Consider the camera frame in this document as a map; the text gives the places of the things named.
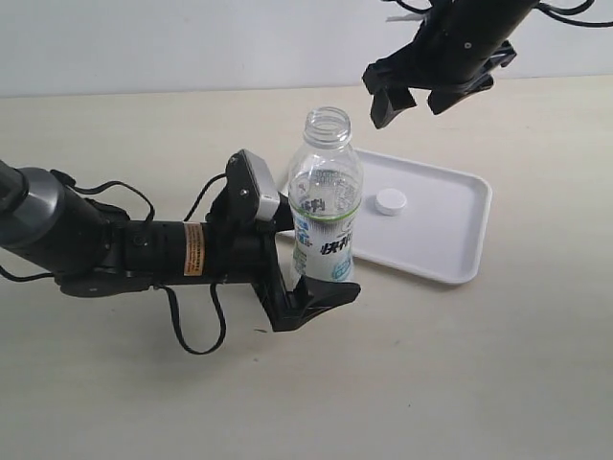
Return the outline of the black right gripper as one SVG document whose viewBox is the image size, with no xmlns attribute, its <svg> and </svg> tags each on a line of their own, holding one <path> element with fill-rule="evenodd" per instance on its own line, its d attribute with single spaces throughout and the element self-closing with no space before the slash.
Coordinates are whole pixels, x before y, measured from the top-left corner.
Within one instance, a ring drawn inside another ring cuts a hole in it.
<svg viewBox="0 0 613 460">
<path fill-rule="evenodd" d="M 440 115 L 493 86 L 492 72 L 508 66 L 516 52 L 508 40 L 486 42 L 448 34 L 418 34 L 413 42 L 369 64 L 362 80 L 374 94 L 371 120 L 385 128 L 401 112 L 417 105 L 407 88 L 428 89 L 428 106 Z"/>
</svg>

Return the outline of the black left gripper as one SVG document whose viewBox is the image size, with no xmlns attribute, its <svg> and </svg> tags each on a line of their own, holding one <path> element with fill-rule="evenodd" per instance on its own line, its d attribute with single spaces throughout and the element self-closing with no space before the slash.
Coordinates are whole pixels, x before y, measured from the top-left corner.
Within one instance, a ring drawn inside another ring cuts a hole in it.
<svg viewBox="0 0 613 460">
<path fill-rule="evenodd" d="M 249 283 L 273 331 L 296 331 L 315 317 L 356 300 L 360 285 L 354 282 L 302 276 L 292 291 L 287 289 L 276 235 L 291 230 L 288 197 L 278 194 L 270 221 L 256 220 L 256 185 L 241 152 L 228 160 L 225 179 L 206 216 L 216 251 L 207 258 L 207 269 L 224 283 Z"/>
</svg>

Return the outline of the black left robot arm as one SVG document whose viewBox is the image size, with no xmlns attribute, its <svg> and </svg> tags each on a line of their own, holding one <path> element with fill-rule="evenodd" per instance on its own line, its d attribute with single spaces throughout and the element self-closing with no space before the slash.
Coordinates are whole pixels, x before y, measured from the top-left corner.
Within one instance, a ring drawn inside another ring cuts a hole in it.
<svg viewBox="0 0 613 460">
<path fill-rule="evenodd" d="M 291 332 L 353 302 L 360 287 L 302 277 L 287 289 L 276 236 L 292 227 L 288 199 L 264 160 L 232 155 L 203 221 L 132 219 L 64 172 L 1 168 L 1 246 L 41 268 L 69 296 L 93 298 L 183 285 L 248 284 L 271 327 Z"/>
</svg>

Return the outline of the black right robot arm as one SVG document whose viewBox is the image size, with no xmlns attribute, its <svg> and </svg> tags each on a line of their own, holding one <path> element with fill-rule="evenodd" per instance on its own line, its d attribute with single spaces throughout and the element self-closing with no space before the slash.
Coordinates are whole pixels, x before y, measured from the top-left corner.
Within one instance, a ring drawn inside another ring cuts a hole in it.
<svg viewBox="0 0 613 460">
<path fill-rule="evenodd" d="M 369 64 L 362 80 L 373 96 L 371 120 L 389 125 L 417 105 L 412 88 L 430 92 L 439 115 L 460 101 L 488 91 L 492 71 L 516 57 L 509 36 L 537 5 L 535 1 L 435 1 L 413 40 Z"/>
</svg>

